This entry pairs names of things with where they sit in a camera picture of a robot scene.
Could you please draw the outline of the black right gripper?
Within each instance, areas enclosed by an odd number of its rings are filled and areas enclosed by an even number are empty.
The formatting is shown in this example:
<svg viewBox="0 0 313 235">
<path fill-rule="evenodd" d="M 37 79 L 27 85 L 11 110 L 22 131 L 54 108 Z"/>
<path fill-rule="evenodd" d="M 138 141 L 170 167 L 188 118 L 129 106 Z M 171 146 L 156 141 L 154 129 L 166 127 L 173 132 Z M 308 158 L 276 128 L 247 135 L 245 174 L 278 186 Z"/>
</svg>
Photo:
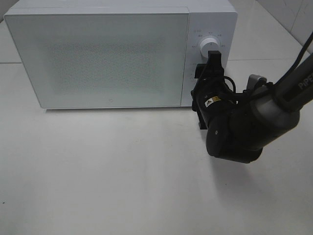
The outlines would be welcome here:
<svg viewBox="0 0 313 235">
<path fill-rule="evenodd" d="M 208 51 L 207 63 L 197 64 L 194 78 L 197 81 L 191 91 L 192 110 L 197 113 L 199 128 L 226 128 L 237 100 L 233 79 L 224 75 L 222 54 L 218 50 Z"/>
</svg>

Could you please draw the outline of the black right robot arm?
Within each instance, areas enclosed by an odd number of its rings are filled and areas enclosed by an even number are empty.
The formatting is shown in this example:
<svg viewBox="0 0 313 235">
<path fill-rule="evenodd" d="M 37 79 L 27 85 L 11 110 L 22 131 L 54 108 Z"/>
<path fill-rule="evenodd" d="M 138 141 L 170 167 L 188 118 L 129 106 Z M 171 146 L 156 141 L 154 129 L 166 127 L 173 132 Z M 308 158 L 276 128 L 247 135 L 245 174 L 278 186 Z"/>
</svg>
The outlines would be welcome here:
<svg viewBox="0 0 313 235">
<path fill-rule="evenodd" d="M 276 83 L 253 74 L 237 93 L 221 57 L 219 51 L 209 51 L 207 62 L 197 65 L 192 110 L 200 129 L 207 131 L 210 156 L 248 164 L 299 123 L 300 110 L 313 98 L 313 58 L 300 61 Z"/>
</svg>

